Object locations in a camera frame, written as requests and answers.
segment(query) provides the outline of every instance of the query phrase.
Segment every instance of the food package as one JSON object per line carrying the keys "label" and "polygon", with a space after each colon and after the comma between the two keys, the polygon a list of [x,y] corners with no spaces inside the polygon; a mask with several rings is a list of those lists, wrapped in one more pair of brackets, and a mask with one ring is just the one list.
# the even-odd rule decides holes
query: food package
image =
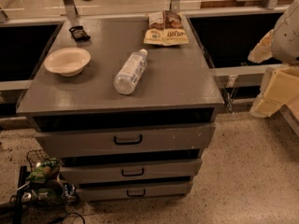
{"label": "food package", "polygon": [[26,178],[32,183],[44,184],[50,177],[57,175],[61,165],[55,158],[43,161],[33,172]]}
{"label": "food package", "polygon": [[188,44],[179,14],[172,11],[159,11],[150,13],[149,29],[146,32],[144,43],[161,46]]}
{"label": "food package", "polygon": [[273,29],[270,30],[250,52],[248,59],[253,63],[262,63],[273,57],[271,51],[271,41],[273,37]]}

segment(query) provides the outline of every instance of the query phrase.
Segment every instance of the drawer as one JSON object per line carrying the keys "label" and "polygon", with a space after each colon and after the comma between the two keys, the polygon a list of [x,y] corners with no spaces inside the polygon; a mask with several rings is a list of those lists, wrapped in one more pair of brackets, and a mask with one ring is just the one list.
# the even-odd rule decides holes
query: drawer
{"label": "drawer", "polygon": [[192,188],[192,181],[135,184],[115,187],[77,189],[83,202],[186,195]]}
{"label": "drawer", "polygon": [[86,184],[118,182],[163,177],[194,176],[202,160],[147,161],[112,165],[62,167],[61,174],[68,183]]}
{"label": "drawer", "polygon": [[80,157],[197,149],[208,146],[211,124],[179,128],[37,133],[36,140],[51,157]]}

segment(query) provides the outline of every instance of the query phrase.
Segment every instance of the white bowl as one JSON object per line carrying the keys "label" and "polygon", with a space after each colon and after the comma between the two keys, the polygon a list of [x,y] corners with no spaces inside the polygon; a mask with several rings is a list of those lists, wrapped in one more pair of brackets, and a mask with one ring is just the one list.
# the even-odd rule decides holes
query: white bowl
{"label": "white bowl", "polygon": [[46,58],[44,64],[52,73],[72,77],[79,74],[90,59],[91,55],[85,49],[58,49]]}

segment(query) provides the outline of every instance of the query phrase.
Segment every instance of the terrazzo floor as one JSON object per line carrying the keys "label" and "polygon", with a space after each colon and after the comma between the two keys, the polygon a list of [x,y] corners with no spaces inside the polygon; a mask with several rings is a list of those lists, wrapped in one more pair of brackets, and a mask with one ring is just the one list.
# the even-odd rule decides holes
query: terrazzo floor
{"label": "terrazzo floor", "polygon": [[[39,145],[26,119],[0,119],[0,126],[1,204],[15,194],[20,166]],[[89,224],[299,223],[299,138],[281,114],[256,119],[246,109],[220,113],[216,127],[186,197],[79,203],[66,211]],[[22,223],[44,224],[63,215],[55,207],[30,208]],[[70,217],[65,223],[83,222]]]}

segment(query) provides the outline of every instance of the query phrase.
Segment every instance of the counter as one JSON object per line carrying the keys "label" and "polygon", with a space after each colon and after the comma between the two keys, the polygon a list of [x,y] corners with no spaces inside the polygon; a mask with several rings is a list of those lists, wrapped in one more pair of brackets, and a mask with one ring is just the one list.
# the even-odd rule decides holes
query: counter
{"label": "counter", "polygon": [[[90,41],[71,37],[79,24]],[[144,45],[147,25],[145,16],[66,21],[50,52],[86,49],[90,63],[75,77],[42,64],[19,102],[83,201],[187,194],[214,133],[223,100],[186,18],[188,45]],[[140,49],[147,69],[132,95],[118,94],[113,79]]]}

